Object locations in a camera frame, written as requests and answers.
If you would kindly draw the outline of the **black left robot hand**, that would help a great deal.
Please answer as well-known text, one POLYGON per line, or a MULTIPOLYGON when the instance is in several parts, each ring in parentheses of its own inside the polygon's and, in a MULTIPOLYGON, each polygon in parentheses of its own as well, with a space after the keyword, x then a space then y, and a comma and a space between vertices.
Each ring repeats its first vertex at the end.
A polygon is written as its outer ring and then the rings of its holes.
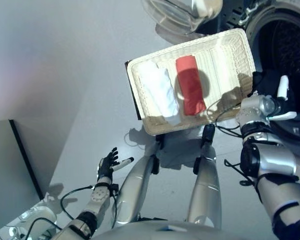
POLYGON ((118 161, 118 150, 114 147, 106 157, 103 157, 97 167, 97 180, 102 178, 113 179, 113 172, 116 172, 134 161, 133 157, 128 157, 122 161, 118 161))

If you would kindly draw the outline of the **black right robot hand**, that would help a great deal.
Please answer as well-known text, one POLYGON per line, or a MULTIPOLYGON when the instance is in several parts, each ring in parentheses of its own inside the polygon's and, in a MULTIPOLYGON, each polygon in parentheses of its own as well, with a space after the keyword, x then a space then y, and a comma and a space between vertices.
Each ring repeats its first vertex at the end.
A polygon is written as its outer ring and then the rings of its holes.
POLYGON ((288 103, 289 78, 287 75, 282 75, 279 80, 276 98, 274 103, 274 111, 267 116, 269 121, 287 121, 292 120, 297 116, 297 112, 292 110, 292 106, 288 103))

